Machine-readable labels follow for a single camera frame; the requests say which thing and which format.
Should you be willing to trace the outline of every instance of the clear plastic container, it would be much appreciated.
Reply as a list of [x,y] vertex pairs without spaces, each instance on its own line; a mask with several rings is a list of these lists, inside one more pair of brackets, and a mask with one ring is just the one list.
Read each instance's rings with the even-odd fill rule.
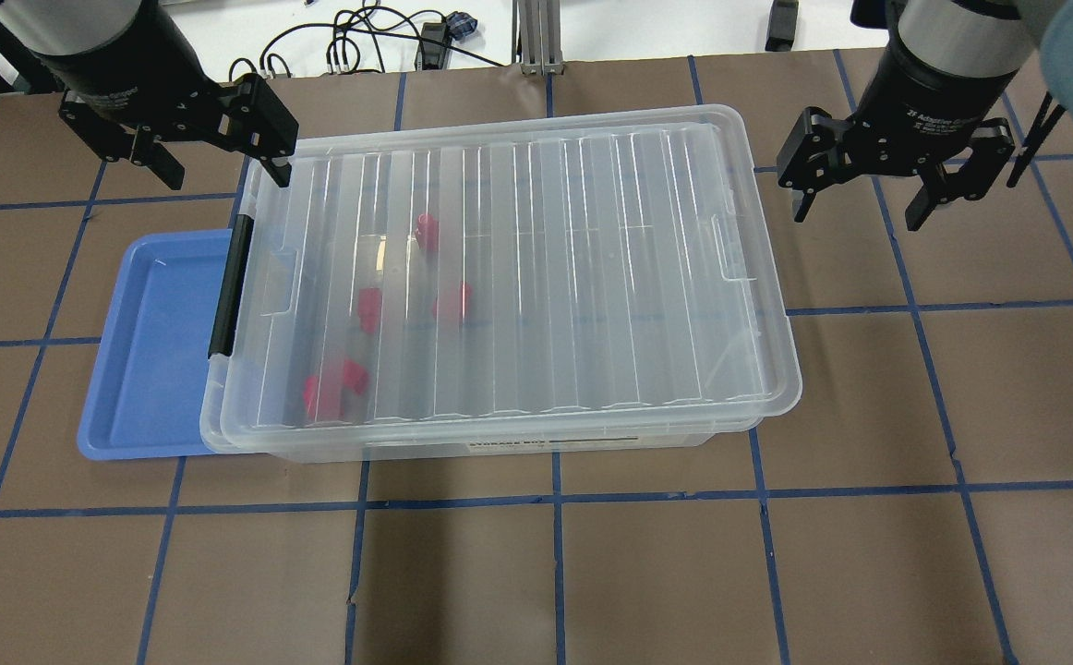
[[799,395],[721,105],[300,141],[251,169],[201,434],[300,462],[692,445]]

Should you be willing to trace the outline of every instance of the box handle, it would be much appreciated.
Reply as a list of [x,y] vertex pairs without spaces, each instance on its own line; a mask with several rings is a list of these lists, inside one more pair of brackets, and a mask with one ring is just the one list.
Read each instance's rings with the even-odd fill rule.
[[233,355],[233,340],[237,332],[237,312],[241,308],[241,286],[245,266],[249,261],[249,241],[253,239],[253,218],[238,215],[233,223],[233,238],[229,240],[229,260],[224,262],[221,279],[221,297],[216,300],[216,320],[212,337],[208,341],[208,357],[216,354]]

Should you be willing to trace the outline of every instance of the metal post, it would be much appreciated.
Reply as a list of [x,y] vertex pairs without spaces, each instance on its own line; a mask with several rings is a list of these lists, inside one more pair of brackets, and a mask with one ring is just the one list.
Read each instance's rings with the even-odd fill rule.
[[514,0],[513,24],[518,24],[520,71],[526,75],[561,73],[560,0]]

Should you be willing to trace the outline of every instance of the tiled table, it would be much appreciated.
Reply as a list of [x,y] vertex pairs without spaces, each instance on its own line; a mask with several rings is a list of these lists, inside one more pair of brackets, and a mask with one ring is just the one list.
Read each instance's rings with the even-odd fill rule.
[[[806,389],[692,449],[296,467],[88,462],[76,425],[122,250],[222,227],[54,97],[0,98],[0,662],[1073,662],[1073,127],[1017,190],[895,228],[911,182],[787,218],[803,105],[876,50],[279,80],[304,136],[717,102],[747,119]],[[1042,84],[1010,87],[1017,127]]]

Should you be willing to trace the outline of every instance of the blue plastic tray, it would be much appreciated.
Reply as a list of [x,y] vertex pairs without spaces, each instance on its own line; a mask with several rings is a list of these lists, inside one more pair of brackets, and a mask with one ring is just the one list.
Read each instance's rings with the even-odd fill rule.
[[127,249],[76,433],[85,457],[212,455],[200,408],[229,236],[160,233]]

